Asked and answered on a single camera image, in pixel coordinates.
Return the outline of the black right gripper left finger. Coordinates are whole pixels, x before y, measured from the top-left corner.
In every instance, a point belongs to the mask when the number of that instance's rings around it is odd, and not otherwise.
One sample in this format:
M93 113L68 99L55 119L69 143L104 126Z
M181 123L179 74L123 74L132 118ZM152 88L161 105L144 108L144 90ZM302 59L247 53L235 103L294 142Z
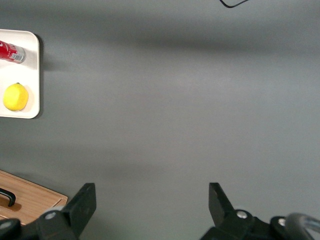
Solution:
M0 221L2 240L78 240L97 207L96 186L85 183L62 209L50 209L31 223Z

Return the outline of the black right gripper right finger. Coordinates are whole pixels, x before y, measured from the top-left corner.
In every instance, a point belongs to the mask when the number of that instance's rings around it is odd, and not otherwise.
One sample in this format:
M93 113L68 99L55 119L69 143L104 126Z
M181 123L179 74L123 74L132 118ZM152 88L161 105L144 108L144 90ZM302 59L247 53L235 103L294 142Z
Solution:
M208 208L214 223L202 240L314 240L320 220L303 213L274 216L269 223L235 209L217 182L209 184Z

